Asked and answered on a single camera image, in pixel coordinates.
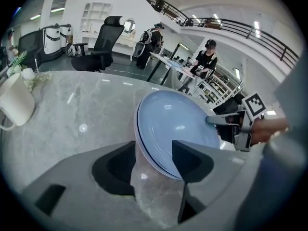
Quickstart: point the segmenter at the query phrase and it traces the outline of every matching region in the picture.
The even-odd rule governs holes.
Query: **mug handle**
[[[5,127],[5,126],[2,126],[0,124],[0,128],[3,129],[4,131],[11,131],[14,127],[16,126],[15,123],[13,123],[13,125],[11,125],[9,128]]]

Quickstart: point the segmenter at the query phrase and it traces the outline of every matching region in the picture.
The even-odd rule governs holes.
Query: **black railing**
[[[164,0],[147,0],[151,6],[160,13],[168,16],[171,20],[175,21],[179,25],[185,24],[188,17],[178,10],[176,7],[172,6]]]
[[[182,24],[182,26],[208,27],[238,34],[262,45],[290,68],[293,68],[298,60],[298,55],[279,39],[273,37],[267,32],[255,29],[254,26],[241,22],[215,18],[190,18]]]
[[[180,26],[209,27],[238,34],[263,46],[276,55],[280,61],[284,62],[290,68],[293,68],[298,60],[298,55],[280,40],[262,30],[258,30],[259,35],[257,36],[256,29],[251,25],[227,19],[219,19],[219,23],[218,19],[215,18],[188,18],[183,12],[166,1],[147,1],[156,11],[168,16]]]

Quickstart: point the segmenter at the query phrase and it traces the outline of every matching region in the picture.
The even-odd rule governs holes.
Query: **white mug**
[[[34,111],[34,99],[20,74],[14,74],[0,87],[0,109],[13,122],[13,125],[0,128],[6,131],[25,124]]]

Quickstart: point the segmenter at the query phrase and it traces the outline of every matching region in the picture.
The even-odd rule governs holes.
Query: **gray marble table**
[[[32,91],[31,119],[2,134],[2,170],[11,188],[21,192],[61,160],[107,145],[135,140],[133,117],[149,93],[169,88],[110,74],[56,71]],[[188,96],[209,115],[203,101]],[[232,145],[221,141],[224,149]],[[183,182],[155,170],[136,150],[131,184],[140,208],[166,228],[177,223]]]

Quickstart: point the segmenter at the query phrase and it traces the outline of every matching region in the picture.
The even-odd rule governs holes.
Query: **black t-shirt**
[[[194,66],[191,69],[191,73],[193,73],[194,75],[196,74],[196,70],[197,68],[202,65],[204,68],[209,68],[209,69],[214,69],[217,63],[217,57],[212,60],[214,54],[207,56],[206,52],[204,52],[204,54],[202,55],[202,51],[199,52],[198,56],[196,57],[196,60],[198,60],[198,65]],[[204,72],[200,75],[200,78],[204,79],[206,77],[207,72]]]
[[[146,45],[145,47],[153,50],[156,44],[161,41],[161,34],[155,28],[151,29],[151,32],[152,32],[151,43]]]

